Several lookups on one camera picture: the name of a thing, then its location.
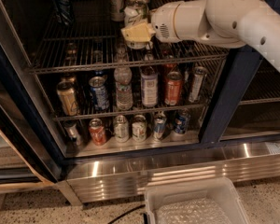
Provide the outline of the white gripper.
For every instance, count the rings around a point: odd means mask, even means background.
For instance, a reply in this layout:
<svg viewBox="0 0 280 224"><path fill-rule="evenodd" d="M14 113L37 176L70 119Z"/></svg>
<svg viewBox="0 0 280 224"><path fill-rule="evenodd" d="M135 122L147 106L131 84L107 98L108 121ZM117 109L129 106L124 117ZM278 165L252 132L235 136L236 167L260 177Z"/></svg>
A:
<svg viewBox="0 0 280 224"><path fill-rule="evenodd" d="M162 43L180 41L175 32L175 12L180 2L167 3L158 7L151 16L151 23L140 20L121 29L121 33L129 42L148 42L153 36Z"/></svg>

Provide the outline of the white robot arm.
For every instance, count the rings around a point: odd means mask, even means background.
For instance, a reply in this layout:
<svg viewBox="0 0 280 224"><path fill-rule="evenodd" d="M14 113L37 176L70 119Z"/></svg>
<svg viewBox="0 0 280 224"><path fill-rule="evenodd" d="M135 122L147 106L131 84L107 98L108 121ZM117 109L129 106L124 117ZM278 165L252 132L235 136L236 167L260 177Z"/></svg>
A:
<svg viewBox="0 0 280 224"><path fill-rule="evenodd" d="M220 48L248 45L280 73L280 15L265 0L195 0L167 3L149 20L125 26L129 42L193 40Z"/></svg>

